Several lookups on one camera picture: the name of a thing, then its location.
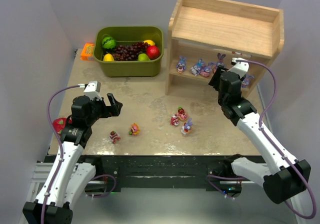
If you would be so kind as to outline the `purple bunny pink donut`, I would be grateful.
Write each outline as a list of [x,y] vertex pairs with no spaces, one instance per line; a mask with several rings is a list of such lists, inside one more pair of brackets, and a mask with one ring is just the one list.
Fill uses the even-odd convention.
[[213,62],[210,62],[207,65],[204,65],[200,71],[200,75],[205,78],[209,77],[214,67],[215,67],[215,63]]
[[217,54],[217,61],[213,64],[213,73],[217,70],[217,68],[218,68],[218,66],[222,66],[222,67],[224,67],[225,66],[225,64],[224,64],[224,58],[226,57],[226,54],[221,54],[221,53],[218,53]]

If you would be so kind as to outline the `small purple bunny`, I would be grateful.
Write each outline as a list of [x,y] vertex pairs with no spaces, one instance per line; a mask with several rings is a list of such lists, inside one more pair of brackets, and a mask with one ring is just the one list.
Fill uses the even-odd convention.
[[249,75],[249,74],[245,74],[245,76],[243,77],[242,81],[241,81],[241,87],[242,88],[247,88],[250,84],[251,79],[254,79],[255,77],[253,75]]

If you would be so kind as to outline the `purple bunny with bottle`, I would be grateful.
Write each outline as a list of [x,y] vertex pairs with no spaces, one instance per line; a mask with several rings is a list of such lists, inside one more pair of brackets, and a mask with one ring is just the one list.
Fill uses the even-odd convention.
[[200,75],[200,72],[204,66],[205,66],[205,62],[202,59],[199,59],[198,62],[193,67],[191,67],[191,69],[190,69],[191,73],[194,76]]

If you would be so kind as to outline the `purple bunny strawberry cake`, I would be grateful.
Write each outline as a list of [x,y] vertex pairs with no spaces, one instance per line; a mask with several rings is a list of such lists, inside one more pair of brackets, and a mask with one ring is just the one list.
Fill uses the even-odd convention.
[[187,57],[179,56],[179,61],[176,66],[176,70],[178,73],[183,73],[186,70],[186,61]]

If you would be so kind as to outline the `purple bunny orange cup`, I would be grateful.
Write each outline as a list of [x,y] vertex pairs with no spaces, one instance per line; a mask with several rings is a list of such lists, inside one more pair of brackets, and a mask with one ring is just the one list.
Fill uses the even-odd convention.
[[182,126],[182,129],[181,129],[181,133],[183,135],[187,135],[188,133],[190,133],[193,129],[193,123],[192,123],[192,119],[188,119],[187,122],[185,122]]

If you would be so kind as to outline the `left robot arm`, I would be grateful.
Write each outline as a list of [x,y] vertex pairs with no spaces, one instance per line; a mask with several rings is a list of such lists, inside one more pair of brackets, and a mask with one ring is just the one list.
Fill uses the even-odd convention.
[[119,116],[123,106],[113,94],[108,93],[107,98],[108,106],[98,93],[74,98],[48,177],[34,201],[24,204],[22,211],[28,223],[71,223],[76,201],[96,178],[95,161],[78,162],[92,134],[92,126],[100,118]]

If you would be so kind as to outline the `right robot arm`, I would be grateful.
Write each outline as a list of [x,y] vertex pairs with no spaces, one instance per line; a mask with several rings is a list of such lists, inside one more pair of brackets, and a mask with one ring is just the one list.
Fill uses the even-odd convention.
[[258,184],[272,202],[280,204],[306,190],[311,166],[290,154],[260,122],[256,108],[242,97],[239,73],[236,67],[231,70],[218,67],[209,85],[218,91],[218,104],[224,116],[249,138],[265,164],[238,155],[230,167],[234,175]]

